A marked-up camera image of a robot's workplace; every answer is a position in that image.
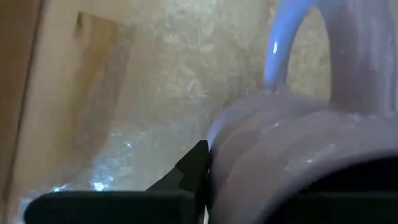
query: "black object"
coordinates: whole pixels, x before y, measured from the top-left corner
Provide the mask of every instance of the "black object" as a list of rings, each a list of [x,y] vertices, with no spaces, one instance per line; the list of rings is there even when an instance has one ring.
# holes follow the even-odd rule
[[[145,192],[56,192],[29,204],[26,224],[198,223],[206,204],[210,168],[207,141],[200,141]]]

